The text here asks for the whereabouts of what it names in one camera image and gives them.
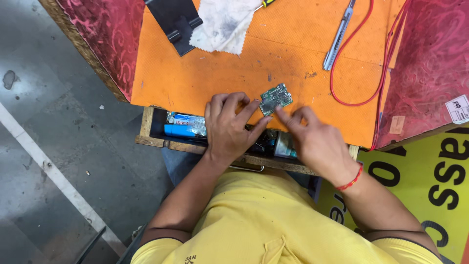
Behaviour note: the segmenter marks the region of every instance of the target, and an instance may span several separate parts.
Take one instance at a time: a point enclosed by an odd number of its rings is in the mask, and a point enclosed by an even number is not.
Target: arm
[[[235,113],[238,104],[246,107]],[[205,107],[208,148],[199,163],[163,201],[148,223],[140,245],[173,237],[186,242],[209,202],[220,175],[254,144],[272,119],[265,116],[250,131],[244,127],[259,100],[250,102],[245,93],[217,94]]]
[[[276,108],[279,119],[292,133],[298,158],[334,187],[351,182],[360,165],[348,154],[340,131],[323,124],[309,107],[289,116]],[[438,254],[430,236],[402,202],[368,173],[342,192],[347,208],[365,238],[375,240],[393,236],[417,242]]]

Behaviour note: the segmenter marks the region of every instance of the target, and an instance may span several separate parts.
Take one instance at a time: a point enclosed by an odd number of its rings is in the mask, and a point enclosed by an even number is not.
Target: circuit board
[[[293,102],[292,95],[287,91],[284,83],[277,85],[261,95],[262,102],[259,105],[264,116],[275,112],[276,106],[287,106]]]

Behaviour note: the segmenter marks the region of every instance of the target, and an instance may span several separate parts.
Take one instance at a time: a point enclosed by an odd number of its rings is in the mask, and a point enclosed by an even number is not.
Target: yellow sign
[[[448,264],[461,263],[469,234],[468,140],[469,126],[409,143],[392,153],[361,151],[357,159],[417,217]],[[360,232],[340,192],[325,180],[318,210]]]

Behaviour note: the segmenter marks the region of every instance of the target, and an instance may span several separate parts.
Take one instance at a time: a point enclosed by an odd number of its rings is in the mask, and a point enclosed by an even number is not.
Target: red cable
[[[374,150],[374,148],[376,147],[376,143],[377,143],[377,137],[378,137],[378,133],[379,133],[380,113],[381,113],[381,100],[383,98],[384,84],[385,84],[385,81],[386,81],[386,72],[387,72],[388,67],[389,67],[389,62],[391,61],[391,58],[393,56],[394,49],[395,49],[396,44],[397,44],[397,40],[399,38],[399,35],[401,33],[401,30],[402,30],[402,26],[404,24],[404,17],[407,15],[409,3],[411,1],[412,0],[406,0],[405,1],[404,5],[402,6],[401,10],[399,11],[398,15],[396,16],[396,19],[394,20],[394,23],[393,23],[393,26],[391,27],[391,30],[389,31],[389,33],[387,35],[387,39],[386,39],[386,43],[385,43],[385,49],[384,49],[383,71],[381,73],[381,78],[379,80],[378,88],[376,89],[375,93],[368,100],[363,101],[361,103],[346,103],[346,102],[343,102],[342,100],[340,100],[334,93],[333,75],[334,75],[335,64],[337,62],[337,59],[339,58],[339,55],[342,53],[342,50],[345,48],[345,46],[348,44],[348,42],[353,38],[353,36],[360,30],[360,28],[365,24],[365,22],[370,17],[371,12],[373,11],[373,4],[374,4],[373,0],[370,0],[370,9],[368,10],[368,13],[366,14],[363,21],[358,25],[358,27],[352,32],[350,37],[344,42],[344,44],[338,50],[337,56],[335,57],[335,60],[334,60],[334,62],[332,64],[332,67],[331,67],[331,80],[330,80],[331,95],[334,97],[334,99],[337,102],[339,102],[343,105],[347,105],[347,106],[361,106],[361,105],[364,105],[364,104],[370,102],[377,95],[379,95],[379,97],[378,97],[378,107],[377,107],[378,109],[377,109],[377,113],[376,113],[375,130],[374,130],[373,141],[372,141],[372,145],[371,145],[370,150]],[[394,31],[394,28],[395,28],[396,23],[397,23],[398,20],[399,20],[399,23],[398,23],[397,28],[396,28],[396,33],[394,34],[394,38],[391,41],[391,45],[389,47],[390,52],[388,53],[389,41],[391,39],[391,36],[393,36],[393,31]]]

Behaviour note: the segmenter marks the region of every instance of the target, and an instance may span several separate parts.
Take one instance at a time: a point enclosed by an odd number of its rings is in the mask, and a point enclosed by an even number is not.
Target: yellow screwdriver handle
[[[272,4],[275,0],[265,0],[262,1],[262,5],[266,8],[268,5]]]

